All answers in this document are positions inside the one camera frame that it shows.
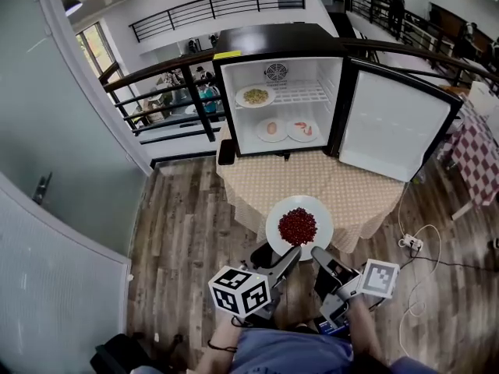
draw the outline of smartphone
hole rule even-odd
[[[219,165],[232,165],[235,160],[235,144],[231,139],[222,140],[218,155]]]

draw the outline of wire shelf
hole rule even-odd
[[[283,104],[300,104],[310,102],[329,101],[324,89],[316,80],[297,80],[288,82],[285,80],[278,82],[267,82],[267,86],[275,90],[276,97],[272,104],[266,105],[283,105]],[[236,109],[244,109],[236,104]]]

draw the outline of red beans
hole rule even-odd
[[[313,241],[317,233],[316,224],[312,214],[303,208],[296,208],[280,219],[278,228],[283,240],[297,246]]]

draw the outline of wooden floor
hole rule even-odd
[[[456,222],[450,214],[467,199],[458,172],[444,172],[430,161],[426,181],[410,185],[402,204],[402,222],[414,234],[424,224],[441,232],[441,260],[494,266],[487,241],[499,235],[499,206],[471,210]],[[128,331],[145,334],[153,357],[161,356],[176,333],[185,337],[175,353],[177,364],[193,368],[214,330],[208,280],[225,264],[237,265],[255,234],[234,221],[214,157],[175,161],[156,169],[147,186],[131,251],[134,280],[129,288]],[[421,256],[437,258],[438,240],[431,229],[420,233]],[[358,267],[367,258],[403,264],[406,251],[397,241],[397,210],[370,240],[360,240],[351,255],[333,253]],[[407,298],[434,263],[418,259],[400,273],[390,302],[374,314],[388,361],[403,355],[398,328]],[[281,328],[318,315],[313,292],[314,263],[300,263],[287,282],[276,312]],[[499,356],[499,274],[440,265],[416,292],[425,300],[419,318],[406,316],[402,342],[408,353],[440,372],[497,372]]]

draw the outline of yellow sticker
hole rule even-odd
[[[227,51],[225,53],[215,54],[213,59],[239,57],[241,54],[241,50]]]

